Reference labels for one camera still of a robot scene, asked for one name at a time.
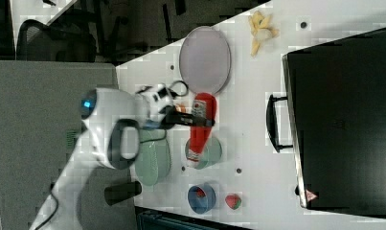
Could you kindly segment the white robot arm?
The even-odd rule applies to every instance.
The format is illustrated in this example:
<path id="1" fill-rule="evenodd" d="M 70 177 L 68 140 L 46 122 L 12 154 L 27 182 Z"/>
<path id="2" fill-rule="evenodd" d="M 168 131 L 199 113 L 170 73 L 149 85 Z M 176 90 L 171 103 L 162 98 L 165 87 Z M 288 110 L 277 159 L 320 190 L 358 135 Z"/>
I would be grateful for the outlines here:
<path id="1" fill-rule="evenodd" d="M 89 177 L 97 168 L 129 168 L 138 157 L 143 129 L 181 125 L 205 130 L 215 125 L 213 95 L 197 94 L 190 113 L 177 110 L 178 96 L 163 83 L 134 94 L 104 87 L 89 91 L 80 106 L 84 132 L 29 230 L 82 230 L 77 208 Z"/>

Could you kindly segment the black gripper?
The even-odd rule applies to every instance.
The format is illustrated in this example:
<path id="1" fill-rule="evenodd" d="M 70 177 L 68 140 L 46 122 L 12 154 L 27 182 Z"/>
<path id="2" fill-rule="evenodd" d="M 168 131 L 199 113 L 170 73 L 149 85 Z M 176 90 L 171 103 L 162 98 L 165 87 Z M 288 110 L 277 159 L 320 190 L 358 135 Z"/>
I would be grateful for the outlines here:
<path id="1" fill-rule="evenodd" d="M 166 106 L 161 110 L 164 118 L 160 121 L 160 128 L 173 128 L 175 125 L 189 127 L 212 127 L 214 120 L 205 117 L 198 117 L 188 113 L 181 113 L 174 106 Z"/>

